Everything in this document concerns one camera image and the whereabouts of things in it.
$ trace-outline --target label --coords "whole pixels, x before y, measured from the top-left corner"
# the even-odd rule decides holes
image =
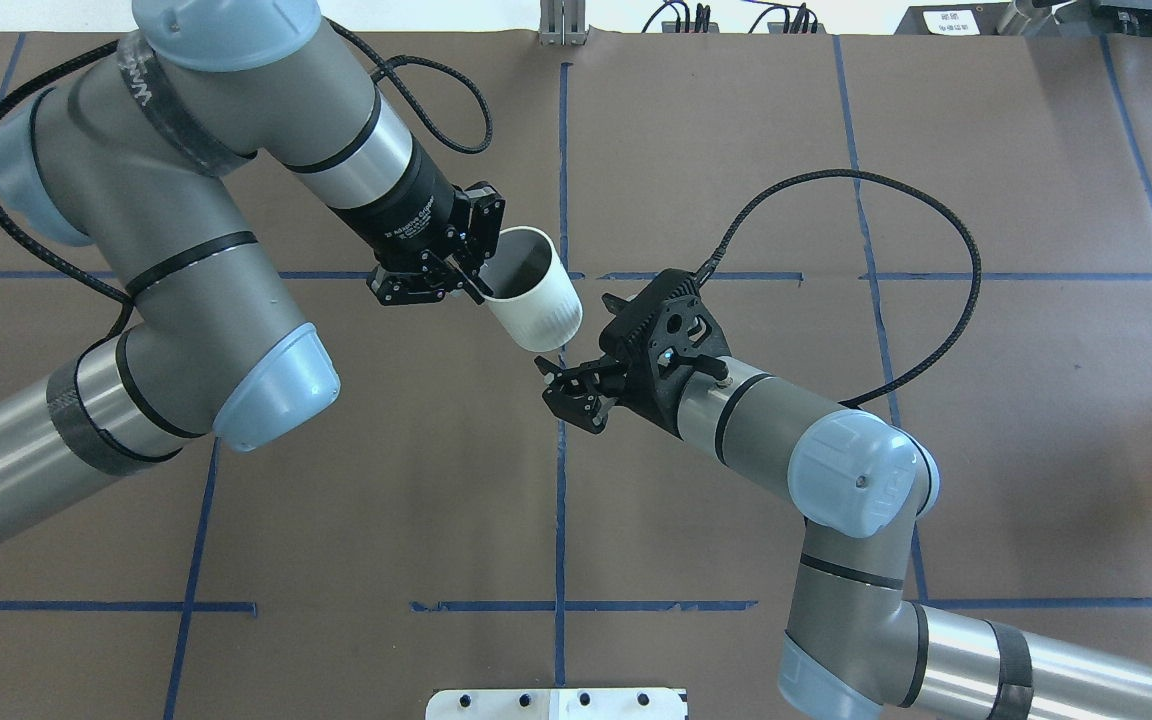
[[[972,10],[925,10],[923,22],[932,35],[980,35]]]

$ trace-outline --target light blue joint cap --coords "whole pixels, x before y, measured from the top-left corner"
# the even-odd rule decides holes
[[[799,644],[785,636],[781,696],[814,720],[877,720],[882,706],[824,669]]]
[[[813,523],[869,538],[900,514],[920,461],[908,434],[863,410],[838,410],[794,446],[790,498]]]
[[[275,63],[323,24],[316,0],[132,0],[132,17],[157,54],[205,73]]]
[[[33,132],[29,115],[33,105],[17,111],[0,123],[0,200],[18,211],[40,234],[69,247],[91,245],[92,238],[78,232],[41,185],[41,174],[33,156]]]
[[[211,429],[237,452],[251,452],[332,406],[340,377],[314,325],[278,341],[220,407]]]

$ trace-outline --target metal bracket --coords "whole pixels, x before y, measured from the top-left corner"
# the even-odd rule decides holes
[[[517,689],[441,691],[425,706],[425,720],[536,717],[543,720],[685,720],[687,691],[673,688]]]
[[[540,0],[540,45],[585,45],[585,0]]]

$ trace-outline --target white plastic cup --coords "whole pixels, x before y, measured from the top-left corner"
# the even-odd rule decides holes
[[[584,311],[548,234],[503,229],[479,276],[495,293],[486,305],[524,350],[556,350],[579,328]]]

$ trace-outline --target black cable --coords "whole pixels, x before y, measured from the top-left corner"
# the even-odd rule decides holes
[[[24,83],[24,85],[15,88],[15,90],[0,100],[0,122],[3,122],[3,118],[6,118],[10,111],[17,108],[20,103],[23,103],[29,96],[35,94],[35,92],[51,85],[51,83],[68,76],[69,73],[75,73],[81,68],[88,67],[88,65],[94,63],[96,60],[114,54],[114,50],[116,47],[116,40],[106,41],[105,45],[96,47],[96,50],[89,50],[88,53],[77,55],[77,58],[65,60],[63,63],[56,65],[55,68],[51,68],[50,70],[40,74],[40,76]],[[119,302],[119,304],[123,306],[123,310],[120,311],[118,320],[114,323],[113,327],[109,328],[109,334],[106,334],[106,338],[114,338],[118,336],[119,333],[123,332],[123,328],[127,327],[127,319],[131,318],[132,314],[131,296],[128,296],[124,291],[120,291],[116,287],[109,286],[109,283],[100,281],[99,278],[88,273],[85,270],[78,268],[77,265],[61,258],[61,256],[55,255],[55,252],[47,250],[40,242],[29,236],[29,233],[24,232],[20,225],[15,223],[15,220],[8,215],[8,211],[3,209],[3,204],[0,204],[0,228],[3,228],[3,232],[8,233],[8,236],[12,237],[12,240],[17,242],[20,247],[23,247],[30,255],[35,256],[35,258],[43,260],[47,265],[52,266],[52,268],[60,270],[61,273],[76,279],[76,281],[92,288],[92,290],[100,293],[105,297],[109,297],[109,300]]]
[[[377,82],[380,77],[389,78],[391,82],[394,83],[394,88],[397,89],[399,94],[403,96],[403,100],[407,100],[407,104],[411,105],[412,111],[416,113],[416,118],[420,119],[420,122],[426,129],[429,129],[431,135],[433,135],[437,141],[442,142],[445,146],[448,146],[452,150],[465,152],[465,154],[483,152],[488,149],[488,145],[492,145],[492,109],[488,108],[488,101],[486,101],[486,97],[483,96],[483,91],[480,91],[479,88],[473,84],[473,81],[468,78],[463,73],[449,67],[448,65],[438,63],[438,61],[416,55],[396,55],[389,60],[385,60],[379,53],[371,50],[370,45],[366,45],[366,43],[359,37],[349,32],[348,29],[341,26],[339,23],[335,23],[334,20],[328,18],[328,23],[332,24],[332,29],[334,29],[339,36],[346,38],[353,45],[358,47],[358,50],[362,50],[362,53],[367,55],[371,61],[374,61],[376,70],[371,73],[372,82]],[[118,50],[116,40],[106,41],[105,45],[94,47],[94,50],[89,50],[88,53],[83,53],[76,58],[65,60],[63,63],[56,65],[56,67],[32,77],[29,82],[24,83],[24,85],[15,88],[15,90],[0,100],[0,123],[3,122],[6,115],[17,108],[17,106],[28,99],[29,96],[36,94],[36,92],[44,90],[46,86],[52,85],[52,83],[59,82],[70,73],[76,73],[78,69],[88,67],[88,65],[94,63],[97,60],[113,55],[115,50]],[[434,124],[433,120],[429,118],[426,111],[422,108],[420,103],[416,100],[416,97],[411,94],[411,91],[407,90],[407,85],[404,85],[403,81],[400,79],[394,73],[394,68],[402,67],[402,65],[424,65],[426,68],[433,68],[440,73],[447,73],[448,76],[452,76],[454,79],[462,83],[463,86],[468,88],[468,91],[473,94],[473,99],[477,104],[479,104],[479,109],[483,111],[483,123],[485,128],[483,142],[477,143],[473,147],[469,147],[445,136],[438,126]],[[43,260],[52,268],[59,270],[60,273],[66,274],[68,278],[76,279],[76,281],[90,287],[91,290],[98,291],[105,297],[109,297],[109,300],[114,300],[120,306],[122,306],[122,309],[119,310],[118,319],[113,325],[111,325],[109,333],[106,333],[104,340],[119,336],[119,334],[122,334],[123,331],[127,329],[127,324],[132,319],[132,310],[136,309],[131,296],[127,295],[124,291],[120,291],[116,287],[101,281],[100,278],[88,273],[83,268],[78,268],[77,265],[69,263],[65,258],[61,258],[61,256],[48,250],[45,245],[35,240],[31,234],[24,232],[24,228],[20,227],[20,225],[12,219],[8,211],[3,209],[3,204],[1,204],[1,202],[0,228],[3,228],[3,232],[8,233],[8,236],[17,242],[17,245],[23,247],[24,250],[35,256],[38,260]]]
[[[749,33],[753,32],[755,29],[758,29],[758,23],[760,23],[763,21],[763,18],[767,17],[767,14],[772,13],[772,10],[782,10],[782,13],[785,13],[785,22],[781,23],[781,35],[788,35],[791,31],[790,25],[795,24],[795,26],[796,26],[799,23],[799,18],[801,18],[801,25],[803,28],[806,28],[806,26],[818,26],[818,24],[820,22],[820,18],[817,17],[817,14],[814,14],[814,10],[808,8],[808,3],[802,3],[802,5],[786,5],[786,3],[767,3],[767,1],[765,1],[765,0],[745,0],[745,1],[746,1],[746,3],[767,5],[768,6],[767,9],[763,10],[763,13],[760,13],[758,15],[758,18],[755,20],[755,23],[751,24],[751,26],[749,26],[749,31],[746,31],[745,35],[749,35]],[[795,13],[796,13],[795,18],[793,18],[793,20],[790,20],[790,10],[795,10]],[[805,31],[804,31],[804,29],[795,29],[795,31],[793,31],[793,32],[797,33],[797,32],[805,32]]]
[[[646,32],[649,30],[650,24],[652,24],[652,20],[654,20],[657,15],[659,15],[660,12],[662,12],[666,8],[673,9],[673,31],[675,32],[682,31],[682,13],[679,12],[679,8],[675,3],[664,3],[660,5],[659,8],[657,8],[657,12],[652,14],[652,17],[647,18],[647,22],[639,31],[639,35]]]
[[[682,10],[684,10],[685,13],[685,22],[684,25],[681,28],[681,32],[689,31],[689,29],[691,29],[691,8],[689,8],[689,6],[687,6],[687,3],[684,3],[684,1],[682,0],[666,0],[664,1],[664,3],[660,3],[659,8],[657,8],[654,13],[652,13],[652,17],[649,17],[647,22],[643,23],[643,29],[639,32],[641,33],[646,32],[649,28],[652,26],[652,20],[657,18],[657,15],[664,13],[664,9],[666,8],[673,8],[673,12],[675,12],[675,15],[677,15],[679,8],[676,8],[676,5],[682,5]],[[675,18],[675,32],[680,32],[676,18]]]
[[[905,382],[910,382],[914,378],[922,376],[925,370],[934,365],[937,361],[941,359],[941,356],[946,355],[946,353],[950,350],[950,347],[957,342],[961,334],[963,334],[963,331],[968,327],[970,320],[972,320],[975,304],[977,304],[977,300],[980,296],[980,252],[972,237],[972,232],[968,229],[968,227],[963,223],[963,220],[960,220],[958,217],[954,214],[954,211],[947,209],[942,202],[934,199],[931,195],[918,190],[918,188],[895,181],[895,179],[879,176],[877,173],[852,170],[850,168],[835,168],[804,173],[801,174],[801,176],[783,179],[783,181],[773,184],[773,187],[767,188],[767,190],[758,192],[758,195],[756,195],[755,198],[750,200],[745,207],[740,211],[740,213],[736,214],[736,219],[732,220],[730,227],[727,228],[727,233],[723,233],[722,241],[719,241],[714,252],[703,265],[700,265],[699,270],[696,270],[696,287],[699,288],[705,285],[705,282],[707,282],[714,274],[714,270],[718,268],[718,264],[721,263],[723,255],[727,255],[727,247],[728,243],[732,243],[732,236],[735,236],[741,223],[745,221],[745,218],[749,218],[750,213],[753,213],[755,209],[758,209],[764,200],[773,195],[776,195],[776,192],[785,190],[787,187],[817,181],[818,179],[863,179],[863,181],[877,182],[878,184],[887,185],[892,188],[892,190],[900,190],[900,192],[904,192],[905,195],[914,197],[916,200],[923,200],[924,204],[927,204],[935,210],[937,213],[940,213],[942,218],[948,220],[950,225],[954,225],[955,232],[958,232],[958,235],[963,237],[964,245],[968,247],[968,255],[972,256],[972,287],[968,290],[968,300],[963,306],[963,314],[958,316],[957,323],[954,324],[954,329],[950,331],[950,334],[948,334],[945,339],[945,342],[933,350],[931,355],[924,357],[922,363],[914,365],[909,372],[905,372],[900,378],[893,379],[892,382],[884,384],[881,387],[873,388],[867,393],[863,393],[863,395],[850,397],[850,400],[840,402],[841,406],[858,407],[864,404],[864,402],[874,400],[874,397],[887,395],[887,393],[893,392],[893,389],[904,386]]]
[[[435,141],[442,142],[445,146],[456,150],[457,152],[463,152],[467,156],[475,156],[477,152],[483,152],[492,145],[492,109],[488,108],[488,100],[483,96],[483,91],[473,84],[473,81],[467,77],[467,75],[456,68],[452,68],[450,65],[439,63],[439,61],[430,60],[427,58],[420,58],[417,55],[395,55],[391,59],[384,59],[380,53],[376,53],[370,45],[366,45],[364,40],[357,35],[349,32],[349,29],[342,26],[342,24],[335,22],[333,18],[328,18],[328,23],[334,29],[340,37],[346,38],[349,44],[362,50],[362,54],[366,55],[372,63],[376,63],[376,69],[371,73],[372,82],[379,82],[379,78],[388,78],[389,82],[394,83],[394,90],[397,90],[399,94],[403,96],[403,100],[407,100],[407,105],[411,106],[416,118],[420,119],[422,126],[429,129],[430,135],[433,135]],[[452,138],[444,135],[444,131],[438,129],[434,124],[434,120],[431,120],[426,113],[424,106],[420,105],[419,100],[416,100],[416,96],[412,94],[411,90],[407,90],[407,83],[402,81],[394,71],[394,68],[402,67],[402,65],[422,65],[422,67],[433,68],[439,73],[448,74],[461,85],[465,86],[470,94],[473,94],[473,99],[479,104],[479,109],[483,111],[483,141],[477,143],[475,146],[461,145],[460,142],[453,141]]]
[[[767,14],[772,13],[774,10],[785,10],[785,26],[789,26],[790,25],[790,6],[788,6],[788,5],[772,5],[771,8],[763,10],[763,13],[760,13],[758,15],[758,18],[755,18],[755,23],[751,24],[751,26],[749,26],[749,32],[745,32],[745,35],[750,35],[751,32],[755,31],[755,29],[758,29],[758,23],[763,22],[763,18],[767,17]]]

